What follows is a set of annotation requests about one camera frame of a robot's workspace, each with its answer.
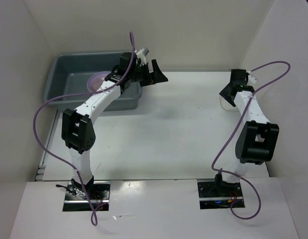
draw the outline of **cable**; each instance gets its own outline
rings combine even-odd
[[[245,218],[245,217],[241,217],[241,216],[237,215],[237,214],[233,211],[233,206],[234,206],[234,204],[237,203],[237,202],[240,201],[240,200],[235,200],[235,201],[230,205],[230,210],[231,210],[232,214],[233,214],[235,217],[237,217],[237,218],[239,218],[239,219],[243,219],[243,220],[252,219],[252,218],[254,218],[255,216],[257,216],[257,215],[259,214],[260,209],[261,209],[261,207],[262,207],[262,202],[261,202],[259,193],[258,193],[257,189],[255,188],[255,186],[254,186],[251,182],[249,182],[247,179],[243,178],[242,176],[238,175],[237,173],[233,173],[233,172],[226,171],[226,170],[222,170],[222,169],[217,169],[217,168],[215,168],[215,163],[217,162],[217,160],[219,159],[220,155],[224,152],[225,148],[228,146],[228,144],[230,143],[230,141],[233,139],[234,135],[236,134],[236,132],[237,132],[237,130],[238,130],[238,128],[239,128],[239,125],[240,125],[241,122],[243,121],[243,118],[244,118],[244,116],[245,116],[245,114],[246,114],[246,112],[247,112],[248,106],[250,105],[253,96],[254,96],[257,92],[259,92],[260,90],[262,90],[263,88],[265,88],[266,86],[269,86],[270,84],[272,84],[272,83],[276,82],[277,80],[281,79],[282,77],[284,77],[284,76],[290,71],[291,66],[290,66],[290,64],[289,64],[288,62],[286,62],[286,61],[273,61],[273,62],[267,63],[267,64],[265,64],[265,65],[262,65],[262,66],[260,66],[260,67],[257,67],[257,68],[255,68],[254,70],[251,70],[251,72],[257,71],[257,70],[259,70],[259,69],[261,69],[261,68],[263,68],[263,67],[265,67],[265,66],[269,66],[269,65],[277,64],[277,63],[286,64],[286,65],[288,66],[288,69],[287,69],[287,70],[285,71],[285,73],[283,73],[281,76],[279,76],[279,77],[277,77],[276,79],[274,79],[274,80],[272,80],[272,81],[270,81],[270,82],[264,84],[263,86],[259,87],[257,90],[254,91],[254,93],[252,94],[252,97],[251,97],[251,98],[249,99],[249,101],[247,102],[247,105],[246,105],[246,107],[245,107],[245,109],[244,109],[244,111],[243,111],[241,117],[239,118],[238,123],[237,123],[237,125],[236,125],[234,131],[233,131],[232,134],[229,136],[229,139],[226,141],[226,143],[224,144],[224,146],[220,149],[220,151],[219,151],[218,154],[216,155],[216,157],[215,157],[215,159],[214,159],[214,161],[212,162],[212,165],[211,165],[212,170],[214,170],[214,171],[216,171],[216,172],[220,172],[220,173],[228,173],[228,174],[234,175],[234,176],[236,176],[236,177],[242,179],[242,180],[245,181],[246,183],[248,183],[248,184],[253,188],[253,190],[255,191],[255,193],[256,193],[256,195],[257,195],[257,199],[258,199],[259,205],[258,205],[258,209],[257,209],[257,211],[254,213],[254,215]]]
[[[35,137],[36,141],[38,142],[38,144],[40,145],[40,147],[41,147],[45,152],[47,152],[48,154],[50,154],[51,156],[53,156],[53,157],[59,159],[60,161],[62,161],[62,162],[64,162],[64,163],[68,164],[68,165],[69,165],[70,167],[72,167],[72,168],[76,171],[76,173],[78,174],[80,183],[81,183],[81,185],[82,185],[82,190],[83,190],[83,192],[85,193],[86,199],[87,199],[87,201],[89,202],[90,208],[91,208],[91,210],[92,210],[91,223],[92,223],[92,225],[94,225],[94,226],[96,226],[96,225],[98,224],[98,218],[97,218],[97,216],[96,216],[96,209],[94,209],[94,207],[93,207],[93,205],[92,205],[92,203],[91,203],[91,199],[89,198],[88,192],[87,192],[87,190],[86,190],[86,188],[85,188],[85,186],[84,186],[84,183],[83,183],[83,180],[82,180],[82,177],[81,177],[80,172],[78,171],[78,169],[77,169],[72,163],[70,163],[70,162],[68,162],[67,160],[65,160],[65,159],[63,159],[63,158],[61,158],[61,157],[55,155],[54,153],[52,153],[51,151],[49,151],[47,148],[44,147],[44,145],[43,145],[42,142],[40,141],[40,139],[39,139],[39,137],[38,137],[38,134],[37,134],[37,132],[36,132],[36,119],[37,119],[37,117],[38,117],[39,112],[43,109],[43,107],[45,107],[47,104],[49,104],[49,103],[52,102],[52,101],[59,100],[59,99],[61,99],[61,98],[63,98],[63,97],[72,97],[72,96],[91,96],[91,95],[96,95],[96,94],[100,94],[100,93],[102,93],[102,92],[108,91],[108,90],[112,89],[112,88],[115,87],[115,86],[118,86],[118,85],[124,80],[124,78],[127,76],[128,72],[129,72],[129,70],[130,70],[130,68],[131,68],[131,66],[132,66],[133,57],[134,57],[134,54],[135,54],[135,53],[134,53],[134,51],[135,51],[134,35],[133,35],[132,32],[130,32],[130,41],[131,41],[131,45],[132,45],[132,56],[131,56],[129,65],[128,65],[127,69],[126,69],[126,72],[124,73],[124,75],[120,78],[120,80],[119,80],[116,84],[110,86],[109,88],[107,88],[107,89],[104,90],[104,91],[86,92],[86,93],[76,93],[76,94],[69,94],[69,95],[63,95],[63,96],[54,97],[54,98],[52,98],[52,99],[46,101],[43,105],[41,105],[41,106],[38,108],[38,110],[37,110],[37,111],[35,112],[35,114],[34,114],[33,122],[32,122],[32,128],[33,128],[34,137]]]

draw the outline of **purple lid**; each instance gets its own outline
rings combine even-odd
[[[110,71],[101,71],[91,76],[86,84],[86,87],[88,88],[89,92],[96,92],[101,87],[106,76],[110,73]]]

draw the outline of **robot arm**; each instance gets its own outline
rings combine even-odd
[[[150,73],[149,65],[146,62],[148,52],[147,48],[135,52],[132,67],[126,78],[119,85],[116,85],[126,72],[132,56],[131,52],[124,52],[120,57],[119,65],[112,69],[112,72],[97,90],[103,91],[103,93],[95,94],[75,110],[67,109],[63,113],[61,136],[69,148],[71,162],[80,172],[89,194],[94,193],[94,177],[90,168],[90,149],[96,139],[93,124],[97,117],[112,101],[130,87],[131,83],[139,82],[140,86],[143,87],[168,81],[159,69],[156,60],[152,60],[153,72]],[[75,190],[82,191],[82,185],[74,170],[71,182]]]
[[[219,93],[233,107],[237,107],[241,115],[252,97],[243,118],[244,127],[235,146],[238,160],[230,168],[230,171],[241,176],[272,159],[279,133],[278,125],[270,123],[256,97],[252,96],[254,88],[247,85],[248,77],[246,70],[232,70],[229,84]],[[224,175],[223,180],[228,183],[239,182],[239,178],[232,175]]]

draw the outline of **white wall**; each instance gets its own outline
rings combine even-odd
[[[278,176],[298,233],[308,239],[308,3],[275,0],[253,41],[243,67],[285,60],[290,73],[270,87],[261,99],[268,118],[278,123],[280,135],[271,175]],[[286,69],[268,67],[255,73],[259,84]]]
[[[25,0],[55,54],[138,48],[162,69],[238,67],[272,0]]]
[[[25,183],[33,180],[41,157],[32,118],[42,103],[53,59],[22,0],[0,0],[0,239],[9,237]],[[46,137],[52,110],[39,118]]]

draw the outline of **gray plastic tub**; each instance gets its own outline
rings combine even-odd
[[[48,74],[43,100],[46,102],[61,95],[89,92],[89,78],[101,71],[111,71],[118,65],[121,54],[122,52],[74,53],[56,57]],[[142,89],[139,83],[132,83],[105,111],[133,110],[137,108],[141,96]],[[75,109],[88,98],[89,96],[67,97],[49,105],[63,112],[66,109]]]

